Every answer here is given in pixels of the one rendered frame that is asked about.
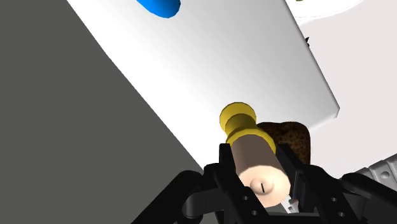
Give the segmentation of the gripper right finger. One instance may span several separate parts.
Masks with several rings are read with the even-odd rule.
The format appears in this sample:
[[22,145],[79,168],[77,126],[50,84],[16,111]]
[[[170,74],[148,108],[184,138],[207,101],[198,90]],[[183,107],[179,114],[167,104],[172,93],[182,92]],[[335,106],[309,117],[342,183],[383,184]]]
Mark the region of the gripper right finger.
[[397,192],[351,172],[340,179],[303,164],[287,144],[276,146],[298,212],[279,215],[280,224],[397,224]]

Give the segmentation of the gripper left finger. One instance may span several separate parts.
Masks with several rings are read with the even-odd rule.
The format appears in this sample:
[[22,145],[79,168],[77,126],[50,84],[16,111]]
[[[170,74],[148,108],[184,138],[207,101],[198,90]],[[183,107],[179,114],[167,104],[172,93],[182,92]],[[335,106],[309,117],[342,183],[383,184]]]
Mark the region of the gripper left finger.
[[270,215],[235,172],[231,146],[204,173],[180,172],[131,224],[200,224],[214,213],[218,224],[269,224]]

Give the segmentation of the brown cylinder with yellow knob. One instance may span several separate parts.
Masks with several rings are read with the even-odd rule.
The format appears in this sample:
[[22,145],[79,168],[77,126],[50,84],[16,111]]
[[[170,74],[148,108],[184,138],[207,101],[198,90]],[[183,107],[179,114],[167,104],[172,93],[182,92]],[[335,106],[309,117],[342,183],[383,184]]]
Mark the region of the brown cylinder with yellow knob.
[[227,135],[236,173],[244,186],[250,187],[263,207],[285,201],[291,183],[277,159],[274,140],[256,124],[256,114],[243,102],[227,105],[219,116]]

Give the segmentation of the grey ribbed object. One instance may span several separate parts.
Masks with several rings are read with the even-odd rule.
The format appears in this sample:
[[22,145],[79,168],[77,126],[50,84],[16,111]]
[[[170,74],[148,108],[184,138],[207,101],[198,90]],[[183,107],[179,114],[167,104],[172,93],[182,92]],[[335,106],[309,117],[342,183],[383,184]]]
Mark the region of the grey ribbed object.
[[369,167],[364,167],[356,171],[356,173],[362,174],[397,192],[397,153]]

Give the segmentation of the brown speckled bread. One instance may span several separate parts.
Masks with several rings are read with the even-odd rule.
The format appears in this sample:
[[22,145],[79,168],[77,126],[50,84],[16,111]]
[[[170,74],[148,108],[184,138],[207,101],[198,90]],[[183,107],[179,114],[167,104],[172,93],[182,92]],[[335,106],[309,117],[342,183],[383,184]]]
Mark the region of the brown speckled bread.
[[257,125],[276,144],[287,144],[303,164],[310,164],[310,133],[299,122],[262,122]]

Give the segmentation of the white round object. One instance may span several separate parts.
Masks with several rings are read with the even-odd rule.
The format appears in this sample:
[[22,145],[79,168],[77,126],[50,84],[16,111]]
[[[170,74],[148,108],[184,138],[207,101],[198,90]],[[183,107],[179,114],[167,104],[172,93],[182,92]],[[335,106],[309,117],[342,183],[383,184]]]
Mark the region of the white round object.
[[332,17],[359,5],[364,0],[285,0],[298,26]]

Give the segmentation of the blue rounded object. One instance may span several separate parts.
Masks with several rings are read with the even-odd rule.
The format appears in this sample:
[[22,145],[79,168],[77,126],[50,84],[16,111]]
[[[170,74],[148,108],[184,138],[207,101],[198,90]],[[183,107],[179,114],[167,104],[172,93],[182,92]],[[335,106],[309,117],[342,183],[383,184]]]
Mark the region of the blue rounded object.
[[181,0],[137,0],[137,2],[150,13],[161,18],[175,16],[181,6]]

